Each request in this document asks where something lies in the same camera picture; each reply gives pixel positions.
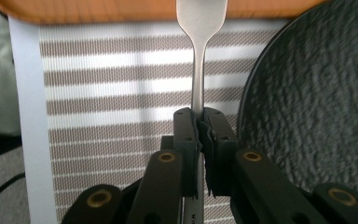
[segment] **black round cover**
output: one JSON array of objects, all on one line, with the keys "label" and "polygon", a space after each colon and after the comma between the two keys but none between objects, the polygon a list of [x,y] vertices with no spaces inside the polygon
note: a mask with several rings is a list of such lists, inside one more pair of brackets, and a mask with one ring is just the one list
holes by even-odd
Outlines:
[{"label": "black round cover", "polygon": [[274,37],[245,86],[237,133],[296,186],[358,190],[358,0],[320,5]]}]

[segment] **metal fork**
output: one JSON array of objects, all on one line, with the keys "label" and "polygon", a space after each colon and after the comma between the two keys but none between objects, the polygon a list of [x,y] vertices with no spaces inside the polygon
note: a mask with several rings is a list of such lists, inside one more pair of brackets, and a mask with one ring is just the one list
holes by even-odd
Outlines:
[{"label": "metal fork", "polygon": [[[176,0],[176,15],[194,49],[191,109],[202,120],[204,110],[204,61],[208,41],[222,27],[227,0]],[[203,223],[203,158],[198,163],[199,198],[185,198],[183,223]]]},{"label": "metal fork", "polygon": [[223,25],[227,0],[176,0],[180,27],[190,37],[194,48],[191,109],[202,119],[204,107],[204,59],[208,41]]}]

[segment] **wooden surface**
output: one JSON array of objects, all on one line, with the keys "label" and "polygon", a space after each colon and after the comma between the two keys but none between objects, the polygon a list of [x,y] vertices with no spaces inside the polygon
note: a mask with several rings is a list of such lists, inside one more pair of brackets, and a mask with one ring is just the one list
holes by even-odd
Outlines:
[{"label": "wooden surface", "polygon": [[[323,0],[228,0],[227,18],[295,17]],[[38,24],[176,20],[175,0],[0,0],[0,10]]]}]

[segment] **brass screw hole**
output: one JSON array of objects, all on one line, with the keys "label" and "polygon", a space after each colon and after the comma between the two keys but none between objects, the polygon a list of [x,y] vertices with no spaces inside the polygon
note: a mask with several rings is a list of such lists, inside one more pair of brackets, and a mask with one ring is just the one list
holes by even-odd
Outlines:
[{"label": "brass screw hole", "polygon": [[100,189],[92,193],[88,199],[87,204],[90,207],[98,208],[109,203],[112,200],[112,194],[106,189]]},{"label": "brass screw hole", "polygon": [[158,156],[158,160],[162,162],[170,162],[175,160],[175,156],[171,152],[165,152]]},{"label": "brass screw hole", "polygon": [[255,152],[245,152],[243,157],[248,161],[261,161],[261,156]]},{"label": "brass screw hole", "polygon": [[356,198],[346,190],[331,188],[327,192],[332,199],[344,205],[355,206],[357,204]]}]

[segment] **clamp jaw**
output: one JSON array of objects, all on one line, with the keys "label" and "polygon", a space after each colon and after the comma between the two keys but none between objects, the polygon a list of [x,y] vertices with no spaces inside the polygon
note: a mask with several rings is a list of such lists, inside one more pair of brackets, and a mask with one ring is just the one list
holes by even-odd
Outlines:
[{"label": "clamp jaw", "polygon": [[162,136],[142,179],[123,190],[85,190],[62,224],[182,223],[183,197],[198,197],[201,153],[209,193],[231,198],[237,223],[358,223],[358,192],[339,184],[298,189],[266,154],[241,147],[222,112],[206,107],[203,121],[189,108],[176,111],[173,135]]}]

